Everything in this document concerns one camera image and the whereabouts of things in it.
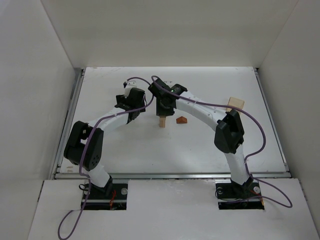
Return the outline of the dark orange triangular block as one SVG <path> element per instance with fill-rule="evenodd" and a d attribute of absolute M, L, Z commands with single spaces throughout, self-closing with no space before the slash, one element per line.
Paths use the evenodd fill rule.
<path fill-rule="evenodd" d="M 176 123 L 177 124 L 187 124 L 188 123 L 188 119 L 184 116 L 180 116 L 176 119 Z"/>

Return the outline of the wooden box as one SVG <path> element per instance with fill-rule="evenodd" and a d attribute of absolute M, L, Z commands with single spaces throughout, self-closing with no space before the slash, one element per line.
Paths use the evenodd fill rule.
<path fill-rule="evenodd" d="M 235 97 L 230 97 L 227 105 L 232 106 L 232 107 L 236 107 L 236 108 L 239 108 L 242 110 L 244 108 L 245 101 L 242 99 L 235 98 Z"/>

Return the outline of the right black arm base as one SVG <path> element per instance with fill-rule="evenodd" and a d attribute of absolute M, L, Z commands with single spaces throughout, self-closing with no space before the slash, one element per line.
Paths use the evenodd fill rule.
<path fill-rule="evenodd" d="M 215 197 L 219 210 L 264 210 L 261 188 L 256 180 L 249 179 L 243 185 L 232 180 L 215 183 Z"/>

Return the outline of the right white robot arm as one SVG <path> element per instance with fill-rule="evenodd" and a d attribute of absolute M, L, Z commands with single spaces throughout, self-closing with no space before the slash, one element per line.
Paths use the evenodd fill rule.
<path fill-rule="evenodd" d="M 229 190 L 235 199 L 244 198 L 253 180 L 245 167 L 243 149 L 244 128 L 236 110 L 225 112 L 216 107 L 201 104 L 202 100 L 186 87 L 175 84 L 169 87 L 157 76 L 152 76 L 148 88 L 156 97 L 159 105 L 165 110 L 186 112 L 208 125 L 214 131 L 214 145 L 224 153 L 229 169 Z"/>

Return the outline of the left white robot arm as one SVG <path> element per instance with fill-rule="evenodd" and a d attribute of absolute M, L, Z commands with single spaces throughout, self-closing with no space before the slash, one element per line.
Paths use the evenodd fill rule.
<path fill-rule="evenodd" d="M 113 179 L 100 164 L 104 137 L 145 111 L 145 91 L 131 87 L 125 94 L 116 96 L 116 105 L 102 117 L 102 121 L 77 121 L 71 129 L 63 156 L 81 170 L 86 170 L 94 188 L 105 197 L 113 190 Z"/>

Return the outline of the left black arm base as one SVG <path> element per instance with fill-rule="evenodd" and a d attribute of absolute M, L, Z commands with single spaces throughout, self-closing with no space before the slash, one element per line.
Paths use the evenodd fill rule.
<path fill-rule="evenodd" d="M 127 209 L 128 181 L 116 179 L 105 188 L 92 184 L 90 193 L 88 181 L 81 183 L 78 187 L 82 191 L 80 207 L 84 206 L 84 210 L 122 211 Z"/>

